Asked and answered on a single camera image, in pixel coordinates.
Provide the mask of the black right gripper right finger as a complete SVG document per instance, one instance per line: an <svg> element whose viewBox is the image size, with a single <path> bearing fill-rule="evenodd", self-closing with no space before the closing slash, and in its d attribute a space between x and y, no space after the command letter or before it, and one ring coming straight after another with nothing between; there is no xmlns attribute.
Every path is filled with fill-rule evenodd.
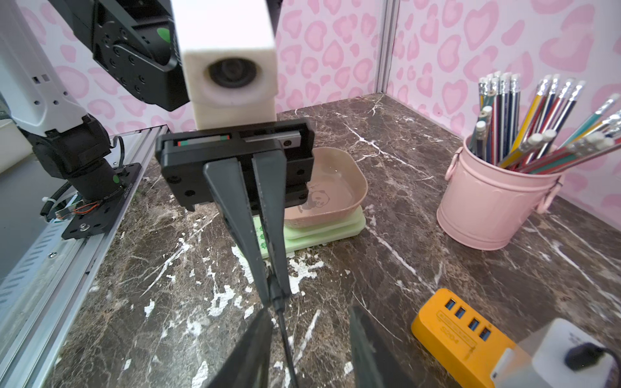
<svg viewBox="0 0 621 388"><path fill-rule="evenodd" d="M356 387L417 387L400 368L362 307L349 309L349 326Z"/></svg>

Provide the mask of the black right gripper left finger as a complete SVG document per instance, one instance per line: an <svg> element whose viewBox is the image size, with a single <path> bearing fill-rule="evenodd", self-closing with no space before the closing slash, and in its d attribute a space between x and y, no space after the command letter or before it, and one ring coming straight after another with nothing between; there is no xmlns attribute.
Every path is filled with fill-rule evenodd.
<svg viewBox="0 0 621 388"><path fill-rule="evenodd" d="M252 320L215 378L205 386L267 387L273 324L267 308Z"/></svg>

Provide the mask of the green electronic kitchen scale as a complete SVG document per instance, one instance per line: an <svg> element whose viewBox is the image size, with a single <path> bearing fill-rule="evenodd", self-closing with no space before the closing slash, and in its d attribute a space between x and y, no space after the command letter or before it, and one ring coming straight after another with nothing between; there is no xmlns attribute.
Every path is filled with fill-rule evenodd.
<svg viewBox="0 0 621 388"><path fill-rule="evenodd" d="M340 221L299 229L285 226L283 228L283 236L286 253L289 255L309 247L357 236L365 228L365 225L365 215L362 207L359 206L351 215Z"/></svg>

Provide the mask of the white usb charger adapter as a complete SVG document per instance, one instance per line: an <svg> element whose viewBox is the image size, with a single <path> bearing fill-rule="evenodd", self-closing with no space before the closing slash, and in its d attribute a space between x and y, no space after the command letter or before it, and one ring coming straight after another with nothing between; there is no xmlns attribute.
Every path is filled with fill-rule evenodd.
<svg viewBox="0 0 621 388"><path fill-rule="evenodd" d="M604 387L619 369L611 349L556 318L506 349L490 378L495 387Z"/></svg>

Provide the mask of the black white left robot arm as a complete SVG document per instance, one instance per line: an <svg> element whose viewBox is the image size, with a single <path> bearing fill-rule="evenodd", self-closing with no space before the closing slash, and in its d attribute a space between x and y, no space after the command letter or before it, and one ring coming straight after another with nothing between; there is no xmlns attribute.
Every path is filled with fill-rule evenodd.
<svg viewBox="0 0 621 388"><path fill-rule="evenodd" d="M215 203L249 263L260 300L291 295L287 208L307 200L315 134L278 121L279 1L56 1L54 9L115 81L172 112L190 105L197 130L158 138L163 177L186 210ZM1 4L1 97L51 176L84 199L123 189L107 131L60 79L14 1Z"/></svg>

